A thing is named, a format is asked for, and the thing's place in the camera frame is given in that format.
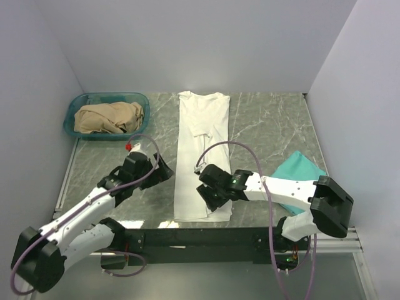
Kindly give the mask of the white printed t-shirt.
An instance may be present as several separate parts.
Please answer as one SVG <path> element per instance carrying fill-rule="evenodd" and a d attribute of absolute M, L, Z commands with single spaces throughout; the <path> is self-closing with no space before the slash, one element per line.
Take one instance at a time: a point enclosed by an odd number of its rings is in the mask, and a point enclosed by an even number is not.
<path fill-rule="evenodd" d="M 230 97 L 220 92 L 205 96 L 184 91 L 179 96 L 179 135 L 174 187 L 174 220 L 177 222 L 226 222 L 232 202 L 212 212 L 196 191 L 201 184 L 194 173 L 197 164 L 214 164 L 231 172 L 229 146 L 213 144 L 228 140 Z"/>

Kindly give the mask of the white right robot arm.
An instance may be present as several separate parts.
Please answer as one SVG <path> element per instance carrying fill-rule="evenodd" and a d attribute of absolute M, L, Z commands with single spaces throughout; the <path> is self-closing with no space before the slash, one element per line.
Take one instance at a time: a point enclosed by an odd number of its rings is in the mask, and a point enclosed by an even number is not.
<path fill-rule="evenodd" d="M 272 201 L 300 209 L 300 214 L 285 218 L 274 234 L 281 249 L 317 233 L 339 239 L 348 234 L 354 200 L 329 176 L 296 181 L 240 169 L 229 174 L 214 164 L 201 164 L 194 172 L 201 182 L 197 191 L 211 211 L 228 201 Z"/>

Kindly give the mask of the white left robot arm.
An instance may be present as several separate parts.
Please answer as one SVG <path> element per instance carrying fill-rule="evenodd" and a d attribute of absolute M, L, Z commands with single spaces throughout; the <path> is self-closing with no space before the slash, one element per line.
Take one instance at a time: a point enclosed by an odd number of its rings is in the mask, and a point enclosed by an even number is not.
<path fill-rule="evenodd" d="M 154 158 L 152 162 L 141 152 L 130 152 L 121 166 L 103 177 L 64 215 L 38 230 L 26 228 L 18 238 L 11 263 L 10 286 L 14 294 L 25 296 L 30 293 L 17 290 L 16 276 L 29 283 L 34 291 L 45 293 L 72 265 L 99 250 L 119 254 L 125 263 L 131 257 L 138 258 L 146 266 L 146 259 L 140 255 L 142 236 L 131 252 L 132 243 L 119 222 L 108 217 L 92 229 L 87 227 L 130 198 L 135 189 L 151 188 L 173 176 L 173 170 L 158 153 Z"/>

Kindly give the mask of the beige t-shirt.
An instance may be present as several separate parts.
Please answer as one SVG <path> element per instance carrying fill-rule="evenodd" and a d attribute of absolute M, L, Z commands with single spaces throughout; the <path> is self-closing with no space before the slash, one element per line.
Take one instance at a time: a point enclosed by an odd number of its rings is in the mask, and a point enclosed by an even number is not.
<path fill-rule="evenodd" d="M 83 134 L 124 134 L 137 131 L 144 120 L 144 109 L 137 102 L 90 104 L 74 115 L 74 130 Z"/>

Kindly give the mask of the teal plastic basket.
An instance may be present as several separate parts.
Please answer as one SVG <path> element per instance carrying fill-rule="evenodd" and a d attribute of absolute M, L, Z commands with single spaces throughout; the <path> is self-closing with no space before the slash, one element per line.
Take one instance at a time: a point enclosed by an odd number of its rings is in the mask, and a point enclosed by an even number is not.
<path fill-rule="evenodd" d="M 84 134 L 74 130 L 75 117 L 74 115 L 84 105 L 89 104 L 111 104 L 116 102 L 138 103 L 144 110 L 144 116 L 141 126 L 137 131 L 132 133 L 90 133 Z M 73 99 L 67 109 L 66 117 L 64 118 L 63 128 L 67 134 L 75 138 L 81 138 L 88 141 L 127 141 L 133 134 L 143 133 L 150 120 L 150 105 L 149 99 L 138 92 L 89 92 L 79 95 Z"/>

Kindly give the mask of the folded teal t-shirt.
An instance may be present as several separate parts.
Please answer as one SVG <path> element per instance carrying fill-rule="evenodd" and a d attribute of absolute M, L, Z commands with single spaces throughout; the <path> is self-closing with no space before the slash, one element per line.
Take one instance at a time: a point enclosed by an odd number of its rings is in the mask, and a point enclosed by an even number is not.
<path fill-rule="evenodd" d="M 316 181 L 327 173 L 299 151 L 294 151 L 271 175 L 272 178 L 295 181 Z"/>

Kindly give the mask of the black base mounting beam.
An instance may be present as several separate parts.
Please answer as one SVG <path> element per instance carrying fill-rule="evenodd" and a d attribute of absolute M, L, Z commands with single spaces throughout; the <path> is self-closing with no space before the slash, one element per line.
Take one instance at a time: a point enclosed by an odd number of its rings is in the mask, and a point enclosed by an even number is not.
<path fill-rule="evenodd" d="M 140 259 L 123 255 L 123 251 L 141 255 L 149 264 L 269 264 L 269 238 L 267 227 L 128 229 L 115 246 L 118 254 L 105 249 L 101 267 L 113 270 L 141 266 Z"/>

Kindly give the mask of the aluminium rail frame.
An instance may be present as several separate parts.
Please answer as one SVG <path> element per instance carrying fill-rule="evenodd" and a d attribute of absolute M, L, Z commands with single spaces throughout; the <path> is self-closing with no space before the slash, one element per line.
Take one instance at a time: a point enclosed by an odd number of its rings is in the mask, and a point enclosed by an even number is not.
<path fill-rule="evenodd" d="M 127 143 L 126 150 L 128 154 L 131 152 L 140 152 L 146 155 L 138 144 L 133 145 Z M 155 161 L 154 155 L 148 158 Z M 261 170 L 252 172 L 264 176 Z M 108 218 L 107 213 L 108 212 L 97 218 L 87 228 L 92 229 L 101 220 Z M 348 227 L 347 236 L 343 239 L 331 237 L 320 232 L 303 237 L 297 242 L 290 241 L 281 235 L 280 223 L 287 217 L 291 216 L 282 217 L 277 224 L 269 223 L 267 226 L 264 226 L 269 230 L 270 264 L 274 266 L 274 270 L 277 274 L 289 274 L 301 265 L 301 261 L 298 258 L 298 251 L 305 251 L 307 256 L 315 256 L 319 250 L 326 251 L 328 249 L 333 249 L 341 250 L 344 253 L 360 253 L 363 250 L 356 231 L 351 227 Z M 99 250 L 92 253 L 105 253 L 105 250 Z"/>

